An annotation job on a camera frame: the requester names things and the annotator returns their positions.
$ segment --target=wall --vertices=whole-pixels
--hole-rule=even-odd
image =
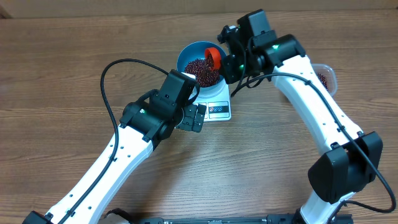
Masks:
[[[395,9],[398,0],[0,0],[13,18]]]

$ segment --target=clear plastic container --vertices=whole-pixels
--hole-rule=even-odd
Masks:
[[[312,68],[314,69],[316,74],[322,74],[326,78],[326,82],[328,85],[328,91],[331,96],[333,96],[337,92],[337,78],[335,71],[329,66],[324,64],[312,64]]]

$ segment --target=blue bowl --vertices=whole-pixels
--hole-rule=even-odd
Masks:
[[[198,41],[186,46],[177,59],[177,71],[184,72],[189,62],[196,59],[205,59],[205,50],[215,47],[220,52],[221,59],[226,57],[225,51],[218,45],[209,41]]]

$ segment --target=white scale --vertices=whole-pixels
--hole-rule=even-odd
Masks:
[[[195,79],[194,75],[183,74]],[[191,97],[195,96],[196,93],[197,91],[195,88]],[[206,106],[205,122],[229,121],[232,118],[229,88],[222,76],[221,81],[217,84],[211,87],[200,88],[198,98],[193,104],[197,105],[199,103]]]

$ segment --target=wooden table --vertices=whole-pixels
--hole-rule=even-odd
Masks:
[[[243,14],[0,20],[0,223],[45,213],[80,180],[113,134],[100,74],[119,58],[166,70],[198,40],[216,42]],[[268,13],[314,63],[337,74],[335,100],[365,132],[384,141],[379,166],[398,193],[398,11]],[[106,77],[117,119],[124,106],[164,76],[124,63]],[[271,83],[239,92],[230,122],[201,133],[174,131],[128,178],[112,208],[166,218],[252,217],[293,213],[308,199],[307,171],[319,158],[291,104]],[[387,208],[377,180],[354,199]],[[356,223],[397,223],[349,206]]]

